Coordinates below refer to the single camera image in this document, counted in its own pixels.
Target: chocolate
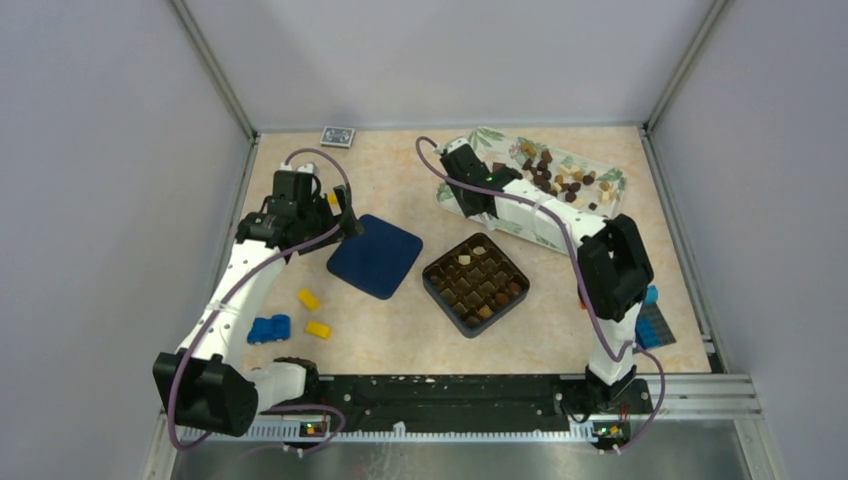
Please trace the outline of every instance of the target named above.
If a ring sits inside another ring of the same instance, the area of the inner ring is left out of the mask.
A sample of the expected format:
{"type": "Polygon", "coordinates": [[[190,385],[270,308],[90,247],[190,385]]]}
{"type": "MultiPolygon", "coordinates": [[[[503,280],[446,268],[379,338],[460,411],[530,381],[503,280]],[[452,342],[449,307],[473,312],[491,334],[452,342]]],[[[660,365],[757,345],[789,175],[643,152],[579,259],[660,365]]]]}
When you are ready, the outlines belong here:
{"type": "Polygon", "coordinates": [[[483,305],[483,307],[480,310],[477,310],[477,313],[479,313],[480,316],[483,317],[483,320],[486,320],[489,317],[491,317],[492,313],[494,313],[494,312],[492,312],[492,309],[489,308],[488,305],[483,305]]]}

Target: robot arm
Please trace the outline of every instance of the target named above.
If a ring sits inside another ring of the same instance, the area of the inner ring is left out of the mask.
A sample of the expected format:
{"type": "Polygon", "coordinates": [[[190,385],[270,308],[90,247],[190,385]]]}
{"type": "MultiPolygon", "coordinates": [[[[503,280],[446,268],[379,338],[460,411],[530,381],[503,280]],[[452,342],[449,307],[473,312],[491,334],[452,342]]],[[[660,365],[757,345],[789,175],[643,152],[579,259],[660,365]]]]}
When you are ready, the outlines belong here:
{"type": "MultiPolygon", "coordinates": [[[[609,347],[618,352],[627,342],[635,341],[636,317],[653,280],[653,269],[631,218],[618,215],[609,220],[554,201],[554,197],[508,167],[489,172],[464,138],[454,140],[439,153],[449,177],[525,200],[519,202],[451,185],[466,217],[479,215],[486,225],[491,225],[495,218],[515,222],[566,251],[560,227],[539,208],[544,206],[559,217],[569,228],[587,293],[609,347]]],[[[603,396],[614,398],[627,387],[634,374],[631,349],[626,349],[616,361],[607,354],[601,338],[595,337],[586,373],[590,384],[596,384],[603,396]]]]}
{"type": "Polygon", "coordinates": [[[233,436],[243,435],[258,412],[303,395],[307,377],[304,362],[281,359],[268,367],[240,374],[245,339],[271,284],[291,256],[284,250],[317,238],[334,225],[336,234],[300,254],[355,236],[362,227],[350,205],[345,187],[334,189],[342,213],[333,215],[312,164],[292,171],[281,166],[274,174],[271,195],[258,212],[248,213],[239,222],[230,260],[202,318],[183,340],[177,353],[161,353],[153,365],[153,376],[167,408],[177,366],[200,330],[207,329],[191,353],[179,386],[176,423],[233,436]],[[239,288],[226,304],[221,300],[257,265],[270,262],[239,288]],[[211,328],[209,314],[218,310],[211,328]]]}

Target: white wall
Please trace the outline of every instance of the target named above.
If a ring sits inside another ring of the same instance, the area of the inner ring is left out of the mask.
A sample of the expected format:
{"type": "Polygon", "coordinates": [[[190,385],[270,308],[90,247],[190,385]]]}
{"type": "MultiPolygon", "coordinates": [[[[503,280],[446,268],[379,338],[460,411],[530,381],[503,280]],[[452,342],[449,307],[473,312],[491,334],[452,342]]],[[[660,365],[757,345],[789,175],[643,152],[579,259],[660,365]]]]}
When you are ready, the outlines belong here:
{"type": "Polygon", "coordinates": [[[246,151],[166,2],[0,3],[0,478],[140,475],[246,151]]]}
{"type": "Polygon", "coordinates": [[[641,122],[711,0],[187,2],[259,129],[641,122]]]}
{"type": "Polygon", "coordinates": [[[730,366],[793,478],[844,478],[848,2],[736,2],[658,133],[730,366]]]}

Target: beige table surface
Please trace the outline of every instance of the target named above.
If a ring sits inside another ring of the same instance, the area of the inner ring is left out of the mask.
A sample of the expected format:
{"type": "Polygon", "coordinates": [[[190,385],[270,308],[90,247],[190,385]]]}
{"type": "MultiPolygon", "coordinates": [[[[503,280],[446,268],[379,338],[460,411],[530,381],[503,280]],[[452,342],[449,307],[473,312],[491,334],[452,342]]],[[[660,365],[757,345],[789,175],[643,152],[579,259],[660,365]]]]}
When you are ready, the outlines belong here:
{"type": "MultiPolygon", "coordinates": [[[[706,354],[686,292],[674,247],[635,127],[504,129],[620,167],[628,176],[622,206],[636,220],[654,267],[659,306],[677,343],[655,350],[668,372],[708,372],[706,354]]],[[[351,150],[324,149],[350,177],[354,210],[395,224],[424,241],[424,249],[389,300],[373,298],[330,275],[326,262],[336,246],[294,257],[266,298],[261,313],[292,318],[292,338],[248,347],[243,369],[281,356],[306,358],[322,374],[480,374],[583,372],[592,345],[592,329],[578,307],[577,282],[561,254],[507,233],[486,232],[527,275],[527,298],[491,328],[466,339],[424,290],[421,272],[481,224],[449,213],[436,204],[439,179],[426,170],[414,149],[421,134],[442,144],[470,129],[430,131],[357,131],[351,150]],[[310,289],[322,307],[309,312],[296,298],[310,289]],[[329,340],[304,333],[310,319],[330,325],[329,340]]],[[[320,132],[262,136],[244,213],[259,208],[270,194],[274,171],[293,150],[318,147],[320,132]]],[[[438,158],[431,154],[431,161],[438,158]]],[[[325,190],[340,182],[332,166],[316,155],[325,190]]],[[[655,367],[637,356],[638,370],[655,367]]]]}

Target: yellow lego brick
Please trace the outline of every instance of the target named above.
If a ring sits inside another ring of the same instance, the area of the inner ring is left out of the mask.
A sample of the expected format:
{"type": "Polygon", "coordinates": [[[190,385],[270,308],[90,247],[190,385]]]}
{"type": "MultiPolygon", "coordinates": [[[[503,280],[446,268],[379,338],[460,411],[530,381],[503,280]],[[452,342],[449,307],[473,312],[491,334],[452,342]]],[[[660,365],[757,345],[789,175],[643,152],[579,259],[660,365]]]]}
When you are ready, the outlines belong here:
{"type": "Polygon", "coordinates": [[[299,298],[300,301],[303,302],[306,308],[312,310],[313,312],[315,310],[318,310],[319,307],[321,307],[321,302],[319,302],[318,299],[315,298],[315,295],[312,295],[312,292],[305,288],[297,292],[297,298],[299,298]]]}
{"type": "Polygon", "coordinates": [[[306,324],[306,333],[321,337],[324,340],[330,338],[330,332],[332,332],[332,329],[323,323],[310,321],[306,324]]]}

